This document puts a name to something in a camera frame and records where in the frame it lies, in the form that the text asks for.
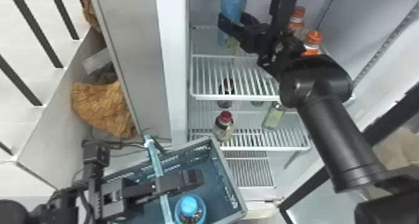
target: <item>woven basket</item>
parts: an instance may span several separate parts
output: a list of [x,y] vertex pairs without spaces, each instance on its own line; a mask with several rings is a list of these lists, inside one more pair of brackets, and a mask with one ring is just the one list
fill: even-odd
[[130,139],[137,132],[118,80],[111,84],[73,84],[73,108],[90,125]]

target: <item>water bottle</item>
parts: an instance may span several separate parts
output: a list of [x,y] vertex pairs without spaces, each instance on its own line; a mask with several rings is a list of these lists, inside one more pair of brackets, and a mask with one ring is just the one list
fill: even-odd
[[[241,12],[246,7],[247,0],[221,0],[221,13],[233,23],[239,24]],[[238,42],[235,38],[228,36],[225,32],[218,31],[218,45],[235,51]]]
[[206,218],[206,206],[201,197],[185,195],[176,203],[176,224],[203,224]]

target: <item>plastic crate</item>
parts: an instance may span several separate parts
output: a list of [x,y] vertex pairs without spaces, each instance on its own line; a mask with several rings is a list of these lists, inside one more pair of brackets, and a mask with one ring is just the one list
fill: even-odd
[[[169,171],[184,170],[189,168],[202,169],[205,184],[181,195],[169,197],[172,214],[177,201],[186,194],[201,197],[207,207],[206,224],[209,223],[234,223],[242,219],[247,208],[235,184],[235,179],[228,168],[219,143],[212,137],[203,137],[191,141],[178,150],[170,151],[167,155],[160,156],[160,163],[164,173]],[[153,178],[154,169],[151,161],[143,162],[117,173],[104,177],[105,182],[118,178],[127,178],[137,183],[143,183]],[[121,224],[134,223],[164,223],[159,199],[147,203],[138,216],[129,220],[117,221]]]

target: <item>bottle cap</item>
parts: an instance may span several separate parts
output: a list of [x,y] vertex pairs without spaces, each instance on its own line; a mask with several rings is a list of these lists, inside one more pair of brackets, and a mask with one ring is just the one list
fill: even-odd
[[223,122],[230,122],[233,117],[229,111],[222,111],[219,118]]
[[185,196],[180,203],[180,210],[185,217],[193,217],[198,211],[198,202],[191,196]]
[[296,6],[294,9],[294,14],[292,16],[302,18],[306,13],[306,9],[302,6]]
[[319,45],[322,42],[322,34],[319,31],[310,31],[306,35],[306,42],[313,44],[313,45]]

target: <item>bottle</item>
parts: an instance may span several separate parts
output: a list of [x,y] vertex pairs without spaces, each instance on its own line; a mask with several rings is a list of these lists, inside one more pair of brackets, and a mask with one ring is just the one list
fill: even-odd
[[[218,92],[219,94],[223,94],[222,85],[219,85]],[[226,95],[234,94],[233,80],[231,78],[229,79],[229,81],[227,81],[227,78],[224,79],[224,94]],[[222,109],[228,109],[229,107],[231,107],[232,103],[233,101],[231,100],[218,100],[217,101],[218,107]]]
[[[259,87],[256,86],[256,94],[261,94],[261,91],[259,90]],[[262,107],[263,101],[250,101],[250,103],[253,105],[253,107]]]
[[222,111],[215,118],[213,133],[220,142],[230,140],[231,134],[233,134],[233,116],[230,112]]
[[273,101],[262,121],[262,129],[265,131],[277,130],[280,119],[285,111],[286,108],[280,102]]
[[185,195],[175,206],[176,224],[202,224],[206,218],[206,205],[197,195]]
[[288,28],[294,33],[294,36],[304,40],[304,14],[306,9],[302,6],[296,6],[294,14],[289,20]]
[[304,48],[306,51],[302,56],[314,56],[320,52],[320,43],[322,42],[322,34],[319,31],[310,31],[306,35]]
[[[244,11],[246,3],[247,0],[221,0],[221,13],[233,23],[239,24],[241,12]],[[218,30],[218,45],[223,48],[228,48],[232,53],[235,52],[238,42],[235,38]]]

